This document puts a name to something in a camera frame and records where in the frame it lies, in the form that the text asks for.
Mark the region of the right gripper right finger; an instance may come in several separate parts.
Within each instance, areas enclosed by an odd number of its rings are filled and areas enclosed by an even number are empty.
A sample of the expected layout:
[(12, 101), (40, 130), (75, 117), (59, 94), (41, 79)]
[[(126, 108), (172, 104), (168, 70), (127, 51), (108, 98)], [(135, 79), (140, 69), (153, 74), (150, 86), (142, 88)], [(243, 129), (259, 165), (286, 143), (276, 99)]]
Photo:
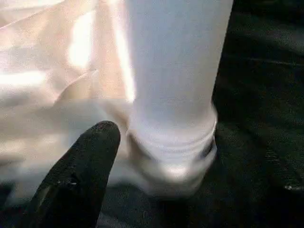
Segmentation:
[(304, 180), (286, 161), (253, 133), (232, 124), (217, 126), (216, 141), (251, 227), (304, 226)]

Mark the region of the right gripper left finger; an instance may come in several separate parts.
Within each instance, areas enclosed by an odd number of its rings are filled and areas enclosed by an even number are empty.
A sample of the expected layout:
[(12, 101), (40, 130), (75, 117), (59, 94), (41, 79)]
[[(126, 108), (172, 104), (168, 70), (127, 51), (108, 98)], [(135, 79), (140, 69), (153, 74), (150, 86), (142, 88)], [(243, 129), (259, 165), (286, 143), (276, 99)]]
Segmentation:
[(120, 144), (112, 121), (82, 133), (39, 185), (17, 228), (94, 228)]

